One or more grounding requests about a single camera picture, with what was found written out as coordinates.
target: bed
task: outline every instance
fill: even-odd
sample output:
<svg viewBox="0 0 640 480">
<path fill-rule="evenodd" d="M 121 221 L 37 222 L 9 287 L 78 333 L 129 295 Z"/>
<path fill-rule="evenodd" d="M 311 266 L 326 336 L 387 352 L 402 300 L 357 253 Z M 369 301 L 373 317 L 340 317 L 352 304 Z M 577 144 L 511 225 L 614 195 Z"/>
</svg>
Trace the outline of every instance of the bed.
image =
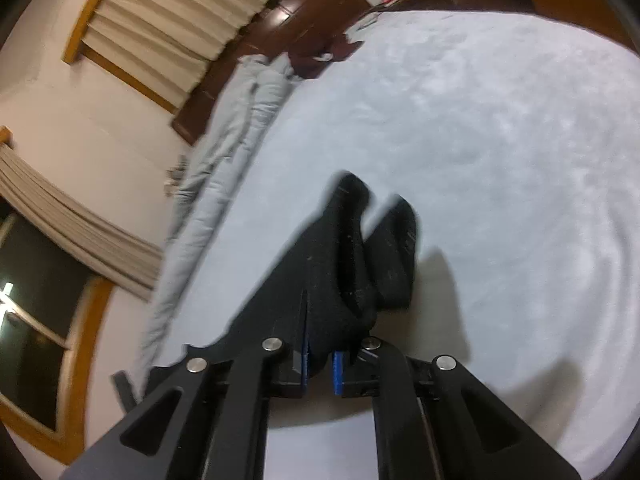
<svg viewBox="0 0 640 480">
<path fill-rule="evenodd" d="M 210 197 L 216 219 L 183 288 L 168 310 L 152 301 L 138 376 L 222 335 L 348 170 L 375 195 L 365 233 L 394 193 L 420 221 L 414 304 L 376 333 L 421 359 L 456 356 L 594 478 L 640 416 L 636 54 L 482 12 L 382 14 L 350 38 L 363 46 L 292 83 L 234 184 Z M 212 214 L 202 192 L 191 199 L 161 282 Z M 376 478 L 367 401 L 334 400 L 329 383 L 273 403 L 265 478 Z"/>
<path fill-rule="evenodd" d="M 312 54 L 369 7 L 366 0 L 273 0 L 210 64 L 175 115 L 172 127 L 190 144 L 200 138 L 238 57 L 264 54 L 273 59 L 284 51 Z"/>
</svg>

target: white wall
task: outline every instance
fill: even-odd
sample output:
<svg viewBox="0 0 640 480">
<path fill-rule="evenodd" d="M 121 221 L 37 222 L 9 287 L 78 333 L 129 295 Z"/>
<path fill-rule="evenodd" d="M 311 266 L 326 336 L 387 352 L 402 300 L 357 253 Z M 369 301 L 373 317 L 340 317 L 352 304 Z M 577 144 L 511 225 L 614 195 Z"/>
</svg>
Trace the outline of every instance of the white wall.
<svg viewBox="0 0 640 480">
<path fill-rule="evenodd" d="M 60 60 L 84 2 L 33 0 L 20 18 L 0 51 L 0 124 L 14 134 L 19 155 L 56 186 L 161 244 L 170 208 L 164 170 L 186 146 L 167 111 L 88 60 Z M 114 291 L 90 377 L 88 445 L 122 416 L 109 376 L 132 368 L 145 319 L 145 303 Z M 60 476 L 62 464 L 12 436 L 43 480 Z"/>
</svg>

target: wooden headboard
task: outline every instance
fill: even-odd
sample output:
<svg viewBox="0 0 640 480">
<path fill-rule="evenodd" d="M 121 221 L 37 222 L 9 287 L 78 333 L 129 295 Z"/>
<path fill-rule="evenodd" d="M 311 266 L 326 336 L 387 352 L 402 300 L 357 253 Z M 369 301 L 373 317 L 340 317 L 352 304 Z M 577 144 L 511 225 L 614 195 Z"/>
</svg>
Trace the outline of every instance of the wooden headboard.
<svg viewBox="0 0 640 480">
<path fill-rule="evenodd" d="M 366 0 L 272 1 L 211 63 L 174 118 L 174 130 L 190 144 L 198 140 L 238 57 L 265 54 L 273 59 L 283 52 L 313 54 L 369 7 Z"/>
</svg>

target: wooden window frame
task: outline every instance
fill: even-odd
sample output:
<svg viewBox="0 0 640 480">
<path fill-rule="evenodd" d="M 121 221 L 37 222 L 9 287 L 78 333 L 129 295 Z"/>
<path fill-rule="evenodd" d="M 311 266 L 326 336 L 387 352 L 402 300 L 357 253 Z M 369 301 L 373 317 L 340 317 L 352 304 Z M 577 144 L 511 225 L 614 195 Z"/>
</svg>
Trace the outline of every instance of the wooden window frame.
<svg viewBox="0 0 640 480">
<path fill-rule="evenodd" d="M 164 108 L 172 114 L 175 114 L 178 111 L 177 107 L 175 107 L 161 95 L 154 92 L 144 83 L 133 77 L 131 74 L 127 73 L 125 70 L 121 69 L 119 66 L 112 63 L 101 54 L 98 54 L 94 49 L 85 45 L 82 41 L 82 38 L 84 38 L 84 34 L 89 25 L 89 20 L 94 15 L 94 11 L 98 7 L 98 4 L 100 4 L 100 1 L 101 0 L 87 0 L 85 2 L 80 15 L 78 16 L 78 20 L 76 21 L 76 24 L 71 31 L 71 35 L 66 42 L 65 51 L 62 53 L 62 61 L 71 65 L 75 63 L 76 60 L 78 60 L 78 57 L 80 55 L 82 55 L 85 58 L 93 61 L 96 65 L 105 69 L 107 72 L 116 76 L 121 81 L 133 87 L 143 96 L 148 97 L 160 107 Z"/>
<path fill-rule="evenodd" d="M 0 224 L 0 246 L 8 235 L 17 213 Z M 113 290 L 113 283 L 101 276 L 87 282 L 78 301 L 68 337 L 63 340 L 0 293 L 3 303 L 20 320 L 65 349 L 56 401 L 56 431 L 44 426 L 0 394 L 0 420 L 32 446 L 65 465 L 84 451 L 84 416 L 91 364 L 102 318 Z"/>
</svg>

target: dark window pane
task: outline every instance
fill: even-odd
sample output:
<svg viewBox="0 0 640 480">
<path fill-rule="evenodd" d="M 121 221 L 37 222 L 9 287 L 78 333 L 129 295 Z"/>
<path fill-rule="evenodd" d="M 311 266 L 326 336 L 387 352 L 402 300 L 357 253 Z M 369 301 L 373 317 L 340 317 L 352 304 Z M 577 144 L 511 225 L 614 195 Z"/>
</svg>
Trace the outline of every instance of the dark window pane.
<svg viewBox="0 0 640 480">
<path fill-rule="evenodd" d="M 0 393 L 54 431 L 64 352 L 15 314 L 4 314 L 0 324 Z"/>
<path fill-rule="evenodd" d="M 44 326 L 66 338 L 91 271 L 18 216 L 0 246 L 0 289 Z"/>
<path fill-rule="evenodd" d="M 0 224 L 2 223 L 2 221 L 4 221 L 5 218 L 9 216 L 9 213 L 11 211 L 11 206 L 4 198 L 0 196 Z"/>
</svg>

